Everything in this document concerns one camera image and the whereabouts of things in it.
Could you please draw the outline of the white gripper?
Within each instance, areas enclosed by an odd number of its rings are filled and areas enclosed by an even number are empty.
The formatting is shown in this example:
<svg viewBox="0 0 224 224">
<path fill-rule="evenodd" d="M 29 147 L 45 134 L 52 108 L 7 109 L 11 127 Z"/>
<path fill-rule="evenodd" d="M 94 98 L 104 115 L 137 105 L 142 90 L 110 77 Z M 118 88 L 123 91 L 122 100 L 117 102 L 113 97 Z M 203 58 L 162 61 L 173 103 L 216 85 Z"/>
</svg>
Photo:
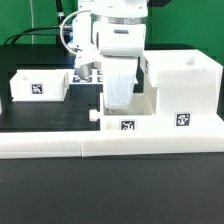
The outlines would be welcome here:
<svg viewBox="0 0 224 224">
<path fill-rule="evenodd" d="M 109 109 L 128 108 L 132 99 L 138 59 L 103 56 L 101 65 L 105 107 Z"/>
</svg>

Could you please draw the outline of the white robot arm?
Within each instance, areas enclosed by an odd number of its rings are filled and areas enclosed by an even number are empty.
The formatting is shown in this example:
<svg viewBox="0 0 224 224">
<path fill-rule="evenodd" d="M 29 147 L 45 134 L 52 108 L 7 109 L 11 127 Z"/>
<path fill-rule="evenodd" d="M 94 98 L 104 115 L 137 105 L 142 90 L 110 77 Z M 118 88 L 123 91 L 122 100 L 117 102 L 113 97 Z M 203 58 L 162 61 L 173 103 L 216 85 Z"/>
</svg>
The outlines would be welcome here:
<svg viewBox="0 0 224 224">
<path fill-rule="evenodd" d="M 75 70 L 82 79 L 90 67 L 102 70 L 104 105 L 125 109 L 130 105 L 138 59 L 147 31 L 148 9 L 172 0 L 92 0 L 73 27 L 78 51 Z"/>
</svg>

